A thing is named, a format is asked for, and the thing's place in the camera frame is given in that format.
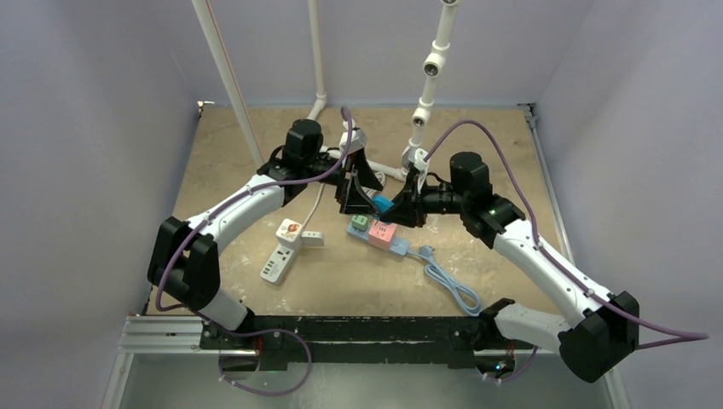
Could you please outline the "blue plug adapter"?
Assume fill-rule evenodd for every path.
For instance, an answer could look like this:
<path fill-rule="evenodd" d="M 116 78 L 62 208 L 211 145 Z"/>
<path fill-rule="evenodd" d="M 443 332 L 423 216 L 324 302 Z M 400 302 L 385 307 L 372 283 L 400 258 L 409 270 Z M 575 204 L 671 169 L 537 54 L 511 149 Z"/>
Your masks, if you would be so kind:
<path fill-rule="evenodd" d="M 388 211 L 388 210 L 392 207 L 392 205 L 393 205 L 393 202 L 392 202 L 390 199 L 388 199 L 388 198 L 386 198 L 386 197 L 384 197 L 384 196 L 382 196 L 382 195 L 377 195 L 377 196 L 375 196 L 375 197 L 373 198 L 373 202 L 374 202 L 374 204 L 376 205 L 376 207 L 378 208 L 379 214 L 385 213 L 385 212 Z"/>

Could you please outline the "pink cube adapter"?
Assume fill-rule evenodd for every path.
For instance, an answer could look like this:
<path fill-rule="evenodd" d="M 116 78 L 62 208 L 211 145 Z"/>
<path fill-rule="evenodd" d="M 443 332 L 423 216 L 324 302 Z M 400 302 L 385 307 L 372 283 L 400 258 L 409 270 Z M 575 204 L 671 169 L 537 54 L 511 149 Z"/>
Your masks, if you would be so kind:
<path fill-rule="evenodd" d="M 367 242 L 376 248 L 389 251 L 395 238 L 397 225 L 375 221 L 367 232 Z"/>

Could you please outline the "light blue power strip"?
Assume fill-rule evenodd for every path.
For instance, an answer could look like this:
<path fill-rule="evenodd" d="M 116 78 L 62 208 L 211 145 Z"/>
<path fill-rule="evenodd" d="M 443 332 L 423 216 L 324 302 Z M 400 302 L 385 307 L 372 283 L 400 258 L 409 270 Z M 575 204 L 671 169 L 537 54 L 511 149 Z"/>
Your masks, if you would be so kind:
<path fill-rule="evenodd" d="M 365 230 L 356 228 L 350 223 L 346 228 L 348 236 L 381 251 L 389 252 L 399 257 L 405 257 L 409 251 L 408 240 L 396 234 L 397 225 L 394 223 L 377 222 L 367 226 Z"/>

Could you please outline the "green plug adapter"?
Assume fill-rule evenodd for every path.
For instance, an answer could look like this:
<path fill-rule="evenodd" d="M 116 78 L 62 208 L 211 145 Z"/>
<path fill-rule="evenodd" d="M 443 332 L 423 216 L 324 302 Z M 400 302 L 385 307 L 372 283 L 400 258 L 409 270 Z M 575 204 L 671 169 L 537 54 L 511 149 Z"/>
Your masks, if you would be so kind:
<path fill-rule="evenodd" d="M 370 218 L 365 215 L 353 215 L 350 219 L 350 225 L 360 232 L 366 232 L 370 224 Z"/>

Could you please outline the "white USB power strip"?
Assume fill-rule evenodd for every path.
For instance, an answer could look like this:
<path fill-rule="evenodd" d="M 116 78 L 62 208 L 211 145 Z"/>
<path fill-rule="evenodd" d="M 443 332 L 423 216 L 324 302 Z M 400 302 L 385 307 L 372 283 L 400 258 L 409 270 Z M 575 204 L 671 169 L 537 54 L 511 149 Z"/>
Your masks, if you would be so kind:
<path fill-rule="evenodd" d="M 279 286 L 283 283 L 286 274 L 290 271 L 298 252 L 294 249 L 278 244 L 272 251 L 267 262 L 259 274 L 267 283 Z"/>

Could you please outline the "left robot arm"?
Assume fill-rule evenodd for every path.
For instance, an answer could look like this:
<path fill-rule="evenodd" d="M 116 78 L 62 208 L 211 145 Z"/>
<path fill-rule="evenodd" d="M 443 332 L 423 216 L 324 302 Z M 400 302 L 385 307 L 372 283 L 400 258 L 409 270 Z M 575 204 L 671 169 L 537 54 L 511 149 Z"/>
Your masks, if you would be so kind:
<path fill-rule="evenodd" d="M 367 162 L 367 137 L 356 122 L 344 124 L 339 158 L 321 149 L 321 125 L 313 119 L 293 122 L 284 145 L 237 192 L 197 216 L 164 220 L 154 243 L 147 279 L 157 294 L 221 326 L 221 337 L 242 349 L 254 337 L 252 310 L 221 285 L 219 257 L 228 245 L 264 216 L 284 207 L 310 183 L 320 182 L 361 193 L 382 189 Z"/>

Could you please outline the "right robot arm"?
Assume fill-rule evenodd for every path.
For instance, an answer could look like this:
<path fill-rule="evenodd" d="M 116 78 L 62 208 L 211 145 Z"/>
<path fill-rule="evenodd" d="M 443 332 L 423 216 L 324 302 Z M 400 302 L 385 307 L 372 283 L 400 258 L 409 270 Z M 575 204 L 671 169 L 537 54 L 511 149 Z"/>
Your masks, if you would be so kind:
<path fill-rule="evenodd" d="M 465 230 L 514 264 L 557 306 L 557 314 L 501 299 L 479 317 L 479 338 L 491 347 L 522 341 L 557 353 L 582 381 L 594 383 L 639 346 L 639 303 L 595 284 L 541 237 L 511 200 L 494 193 L 489 167 L 473 152 L 449 160 L 450 181 L 430 186 L 413 164 L 383 222 L 421 228 L 430 214 L 455 214 Z"/>

